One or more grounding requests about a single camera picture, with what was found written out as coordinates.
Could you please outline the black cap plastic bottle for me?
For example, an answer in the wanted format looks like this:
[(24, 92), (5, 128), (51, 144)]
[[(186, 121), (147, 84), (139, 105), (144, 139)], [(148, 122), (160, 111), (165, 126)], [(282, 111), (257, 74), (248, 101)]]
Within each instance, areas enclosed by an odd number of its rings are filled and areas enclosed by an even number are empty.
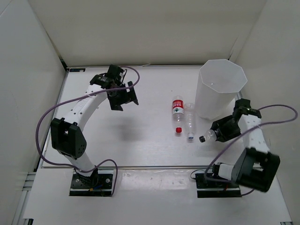
[(212, 143), (217, 140), (216, 132), (212, 129), (209, 129), (206, 131), (206, 133), (199, 137), (199, 140), (201, 143), (208, 142)]

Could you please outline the clear crushed plastic bottle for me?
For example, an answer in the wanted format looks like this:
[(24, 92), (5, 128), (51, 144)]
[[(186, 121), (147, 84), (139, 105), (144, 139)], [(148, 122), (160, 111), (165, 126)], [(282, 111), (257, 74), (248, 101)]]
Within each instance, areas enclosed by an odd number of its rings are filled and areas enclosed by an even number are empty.
[(192, 141), (195, 137), (195, 105), (193, 103), (185, 103), (184, 111), (187, 139)]

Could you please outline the red label plastic bottle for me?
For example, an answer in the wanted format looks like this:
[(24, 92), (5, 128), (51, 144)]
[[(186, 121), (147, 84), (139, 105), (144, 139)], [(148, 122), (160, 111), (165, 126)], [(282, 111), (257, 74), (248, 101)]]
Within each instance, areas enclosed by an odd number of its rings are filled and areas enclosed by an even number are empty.
[(184, 120), (184, 104), (182, 96), (175, 96), (172, 101), (172, 124), (176, 135), (181, 135)]

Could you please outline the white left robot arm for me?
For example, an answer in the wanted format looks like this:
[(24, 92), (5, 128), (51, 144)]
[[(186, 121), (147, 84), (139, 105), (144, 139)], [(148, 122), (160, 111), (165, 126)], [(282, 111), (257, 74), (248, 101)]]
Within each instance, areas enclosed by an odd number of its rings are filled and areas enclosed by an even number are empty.
[(116, 65), (110, 65), (106, 73), (95, 75), (85, 92), (86, 98), (62, 118), (51, 122), (52, 147), (69, 160), (75, 167), (79, 180), (89, 188), (98, 183), (98, 172), (85, 153), (87, 142), (83, 135), (84, 127), (99, 107), (108, 99), (113, 111), (122, 111), (122, 105), (134, 102), (138, 104), (133, 82), (124, 83), (127, 71)]

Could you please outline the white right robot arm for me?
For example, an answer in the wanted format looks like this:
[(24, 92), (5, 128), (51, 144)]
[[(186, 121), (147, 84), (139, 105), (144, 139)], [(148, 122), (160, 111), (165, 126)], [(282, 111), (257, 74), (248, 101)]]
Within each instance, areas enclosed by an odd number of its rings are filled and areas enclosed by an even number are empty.
[(227, 181), (267, 192), (280, 164), (280, 158), (272, 154), (259, 128), (261, 113), (250, 106), (250, 100), (235, 102), (233, 113), (212, 123), (209, 135), (213, 141), (225, 143), (242, 137), (244, 150), (234, 165), (218, 162), (213, 165), (210, 181), (222, 187)]

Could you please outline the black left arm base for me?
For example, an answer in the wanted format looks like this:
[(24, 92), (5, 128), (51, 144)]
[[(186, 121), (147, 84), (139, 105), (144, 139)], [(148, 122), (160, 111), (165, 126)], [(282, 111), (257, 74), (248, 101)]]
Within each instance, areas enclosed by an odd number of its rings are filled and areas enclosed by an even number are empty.
[(114, 191), (114, 170), (98, 170), (90, 177), (73, 172), (69, 196), (111, 197)]

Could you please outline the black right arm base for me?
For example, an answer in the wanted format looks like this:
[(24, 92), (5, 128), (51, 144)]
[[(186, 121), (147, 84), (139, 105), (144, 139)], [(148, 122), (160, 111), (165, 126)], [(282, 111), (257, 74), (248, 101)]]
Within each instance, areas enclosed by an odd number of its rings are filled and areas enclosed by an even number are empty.
[(232, 182), (225, 182), (225, 178), (219, 176), (219, 163), (214, 164), (204, 177), (205, 169), (197, 169), (191, 172), (190, 179), (196, 182), (198, 198), (238, 198), (241, 197), (240, 187)]

